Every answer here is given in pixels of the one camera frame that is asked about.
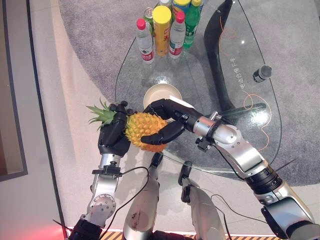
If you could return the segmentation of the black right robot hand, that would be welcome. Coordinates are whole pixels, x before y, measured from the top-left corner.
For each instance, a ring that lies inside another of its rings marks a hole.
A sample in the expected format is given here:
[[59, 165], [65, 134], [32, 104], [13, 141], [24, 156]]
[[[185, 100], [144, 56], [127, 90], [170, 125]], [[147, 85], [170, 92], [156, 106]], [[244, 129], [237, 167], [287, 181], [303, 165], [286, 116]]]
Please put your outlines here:
[[185, 130], [193, 132], [194, 125], [203, 115], [192, 107], [184, 106], [171, 99], [159, 99], [150, 103], [143, 111], [163, 120], [173, 119], [154, 134], [144, 135], [141, 141], [150, 145], [167, 144], [179, 137]]

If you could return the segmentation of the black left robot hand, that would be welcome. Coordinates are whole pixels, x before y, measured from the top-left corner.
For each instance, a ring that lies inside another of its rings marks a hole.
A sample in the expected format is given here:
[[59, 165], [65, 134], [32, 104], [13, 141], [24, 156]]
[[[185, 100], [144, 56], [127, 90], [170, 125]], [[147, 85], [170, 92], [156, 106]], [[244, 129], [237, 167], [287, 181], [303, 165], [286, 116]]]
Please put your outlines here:
[[101, 121], [98, 138], [100, 154], [112, 154], [123, 157], [130, 148], [130, 140], [125, 135], [128, 117], [133, 115], [132, 109], [126, 109], [128, 103], [121, 101], [119, 104], [104, 106], [99, 111], [98, 120]]

